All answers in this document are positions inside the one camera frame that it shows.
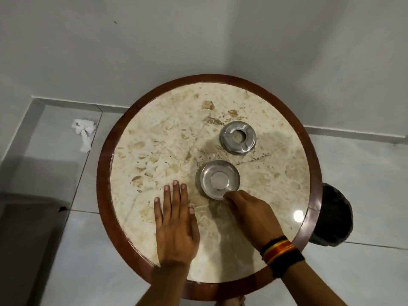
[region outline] wristband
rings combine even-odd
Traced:
[[[275,278],[281,278],[290,266],[305,259],[286,236],[271,240],[259,253],[262,260],[271,268]]]

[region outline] person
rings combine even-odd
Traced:
[[[345,305],[305,262],[299,250],[284,238],[272,208],[265,201],[242,190],[227,192],[224,200],[253,247],[262,253],[267,246],[266,251],[277,257],[268,259],[268,262],[272,260],[269,266],[273,276],[282,279],[298,306]],[[173,195],[169,185],[165,185],[163,211],[156,197],[154,214],[160,268],[137,306],[176,306],[200,243],[197,218],[194,209],[189,207],[186,184],[179,185],[175,180]],[[268,253],[263,254],[264,261]],[[242,298],[232,299],[224,301],[224,305],[239,305],[242,301]]]

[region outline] brown table edge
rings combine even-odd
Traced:
[[[309,164],[310,172],[310,196],[309,206],[306,212],[305,219],[293,240],[293,243],[303,250],[313,233],[314,227],[319,216],[319,211],[322,201],[322,174],[320,171],[319,160],[317,158],[313,144],[304,129],[303,125],[292,113],[292,111],[283,104],[277,97],[263,89],[262,87],[238,78],[235,76],[221,74],[201,74],[182,77],[156,87],[152,91],[146,93],[137,102],[135,102],[129,110],[118,120],[115,126],[110,131],[105,143],[102,147],[98,162],[97,171],[97,199],[100,217],[105,230],[113,243],[116,250],[119,252],[125,262],[145,281],[151,283],[152,271],[155,265],[146,259],[141,253],[136,250],[136,247],[126,237],[120,227],[119,221],[116,218],[113,207],[110,187],[111,164],[115,147],[125,130],[130,120],[150,101],[154,100],[161,94],[168,92],[177,87],[199,83],[199,82],[216,82],[229,84],[235,87],[245,89],[252,92],[269,104],[274,106],[289,122],[296,131],[306,153],[306,158]],[[241,278],[238,280],[222,283],[199,283],[186,281],[183,289],[182,297],[185,299],[201,300],[201,301],[216,301],[222,299],[233,298],[241,295],[249,294],[256,291],[274,280],[272,272],[268,267],[265,267],[255,274]]]

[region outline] metal bowl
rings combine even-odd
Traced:
[[[233,135],[236,131],[241,131],[245,134],[243,142],[237,143],[234,141]],[[220,142],[229,153],[242,155],[250,152],[255,147],[256,134],[249,124],[242,121],[233,121],[222,128]]]
[[[236,191],[241,180],[238,170],[223,160],[208,162],[200,174],[201,188],[206,195],[221,201],[228,191]]]

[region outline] hand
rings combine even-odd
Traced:
[[[265,202],[243,190],[224,195],[239,228],[258,251],[271,240],[283,236],[282,228]]]
[[[186,184],[173,181],[173,204],[170,187],[164,186],[163,213],[160,199],[155,198],[154,214],[156,220],[157,255],[160,265],[168,262],[179,262],[190,266],[197,255],[200,243],[197,218],[194,208],[188,206]]]

